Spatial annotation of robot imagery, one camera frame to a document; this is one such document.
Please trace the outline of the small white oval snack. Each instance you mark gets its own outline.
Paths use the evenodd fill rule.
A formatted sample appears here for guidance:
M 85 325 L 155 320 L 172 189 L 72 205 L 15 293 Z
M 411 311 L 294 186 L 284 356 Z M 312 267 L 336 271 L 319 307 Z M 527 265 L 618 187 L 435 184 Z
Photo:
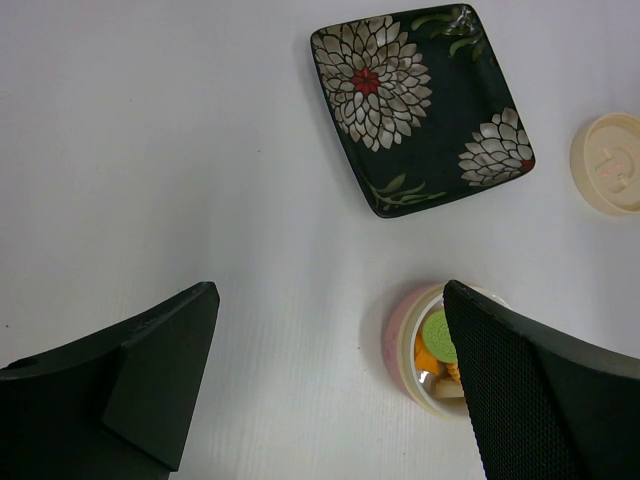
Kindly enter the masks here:
M 437 399 L 457 399 L 464 397 L 462 385 L 452 378 L 439 378 L 433 382 L 431 395 Z

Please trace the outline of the orange round cracker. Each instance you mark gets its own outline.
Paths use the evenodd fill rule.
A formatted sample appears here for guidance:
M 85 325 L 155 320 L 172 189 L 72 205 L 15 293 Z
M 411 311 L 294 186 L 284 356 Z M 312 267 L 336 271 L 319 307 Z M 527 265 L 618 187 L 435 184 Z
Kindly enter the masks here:
M 461 383 L 461 374 L 459 370 L 459 365 L 457 363 L 448 363 L 446 365 L 446 369 L 449 377 L 455 381 L 457 384 Z

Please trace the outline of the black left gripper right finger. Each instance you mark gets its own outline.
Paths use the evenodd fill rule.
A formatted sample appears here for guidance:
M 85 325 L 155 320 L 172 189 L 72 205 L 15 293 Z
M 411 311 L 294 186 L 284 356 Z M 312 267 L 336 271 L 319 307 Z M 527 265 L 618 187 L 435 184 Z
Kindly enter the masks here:
M 638 478 L 638 359 L 456 280 L 444 307 L 487 478 Z

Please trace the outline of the green round cookie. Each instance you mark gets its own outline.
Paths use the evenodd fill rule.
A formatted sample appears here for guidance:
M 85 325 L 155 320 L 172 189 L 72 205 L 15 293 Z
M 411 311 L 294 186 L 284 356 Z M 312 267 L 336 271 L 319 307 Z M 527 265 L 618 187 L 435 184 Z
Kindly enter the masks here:
M 456 348 L 443 310 L 434 311 L 424 319 L 421 337 L 426 349 L 438 361 L 446 364 L 458 362 Z

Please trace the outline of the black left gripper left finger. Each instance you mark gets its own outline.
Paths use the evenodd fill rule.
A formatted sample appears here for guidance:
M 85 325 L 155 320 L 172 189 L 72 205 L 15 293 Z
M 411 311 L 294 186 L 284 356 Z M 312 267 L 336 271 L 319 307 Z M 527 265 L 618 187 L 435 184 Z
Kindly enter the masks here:
M 4 479 L 166 479 L 178 470 L 220 298 L 200 282 L 1 370 Z

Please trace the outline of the orange fish shaped snack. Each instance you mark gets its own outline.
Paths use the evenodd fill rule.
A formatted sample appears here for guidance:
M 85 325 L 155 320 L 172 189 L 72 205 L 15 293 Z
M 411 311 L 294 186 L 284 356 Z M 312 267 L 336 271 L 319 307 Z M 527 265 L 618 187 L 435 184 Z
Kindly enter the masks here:
M 441 374 L 441 365 L 437 358 L 427 349 L 422 337 L 418 335 L 414 343 L 414 364 L 419 371 L 433 375 Z

